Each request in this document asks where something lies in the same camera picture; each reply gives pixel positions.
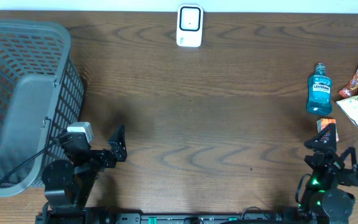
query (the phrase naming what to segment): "blue liquid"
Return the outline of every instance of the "blue liquid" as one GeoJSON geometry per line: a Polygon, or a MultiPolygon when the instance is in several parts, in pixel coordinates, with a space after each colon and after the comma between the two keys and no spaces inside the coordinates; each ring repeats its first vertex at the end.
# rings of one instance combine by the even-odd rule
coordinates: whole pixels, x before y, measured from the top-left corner
{"type": "Polygon", "coordinates": [[[309,78],[309,102],[307,109],[310,113],[329,115],[332,112],[332,85],[331,79],[326,76],[326,67],[322,63],[319,63],[316,66],[315,75],[309,78]]]}

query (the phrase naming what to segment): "orange and white box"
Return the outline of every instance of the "orange and white box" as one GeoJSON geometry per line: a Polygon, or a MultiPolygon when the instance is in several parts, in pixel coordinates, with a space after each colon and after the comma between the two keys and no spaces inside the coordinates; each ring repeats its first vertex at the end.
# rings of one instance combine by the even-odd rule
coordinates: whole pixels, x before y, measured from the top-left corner
{"type": "MultiPolygon", "coordinates": [[[[317,121],[317,133],[322,131],[329,124],[336,124],[335,119],[321,118],[317,121]]],[[[336,142],[339,142],[338,130],[336,130],[336,142]]]]}

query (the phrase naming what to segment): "blue bottle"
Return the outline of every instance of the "blue bottle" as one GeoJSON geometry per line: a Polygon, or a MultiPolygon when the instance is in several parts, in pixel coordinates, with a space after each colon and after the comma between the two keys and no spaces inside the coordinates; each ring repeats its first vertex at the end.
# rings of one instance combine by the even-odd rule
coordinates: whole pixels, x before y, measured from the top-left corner
{"type": "Polygon", "coordinates": [[[322,63],[317,64],[315,74],[309,78],[309,102],[307,109],[310,113],[329,115],[331,105],[331,87],[333,83],[326,76],[326,67],[322,63]]]}

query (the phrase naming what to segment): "wooden table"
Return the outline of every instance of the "wooden table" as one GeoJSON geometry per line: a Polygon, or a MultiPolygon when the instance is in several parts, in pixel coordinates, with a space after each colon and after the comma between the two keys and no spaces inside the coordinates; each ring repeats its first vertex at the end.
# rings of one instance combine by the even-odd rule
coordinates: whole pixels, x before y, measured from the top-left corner
{"type": "MultiPolygon", "coordinates": [[[[308,77],[323,62],[333,79],[338,153],[358,129],[334,104],[358,66],[358,15],[206,13],[198,49],[176,45],[176,13],[17,12],[71,34],[86,80],[82,121],[94,149],[118,124],[128,159],[96,181],[88,206],[156,212],[241,212],[296,206],[303,142],[319,116],[306,110],[308,77]]],[[[343,188],[357,202],[358,188],[343,188]]],[[[0,223],[34,223],[43,189],[0,198],[0,223]]]]}

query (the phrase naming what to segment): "gray plastic basket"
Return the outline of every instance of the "gray plastic basket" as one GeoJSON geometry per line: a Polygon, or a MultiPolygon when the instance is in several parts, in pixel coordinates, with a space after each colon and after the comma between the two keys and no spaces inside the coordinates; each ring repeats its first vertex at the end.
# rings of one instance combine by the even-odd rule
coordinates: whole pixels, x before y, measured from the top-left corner
{"type": "MultiPolygon", "coordinates": [[[[68,31],[51,22],[0,20],[0,179],[78,120],[83,84],[70,60],[68,31]]],[[[40,173],[62,148],[12,175],[0,196],[43,186],[40,173]]]]}

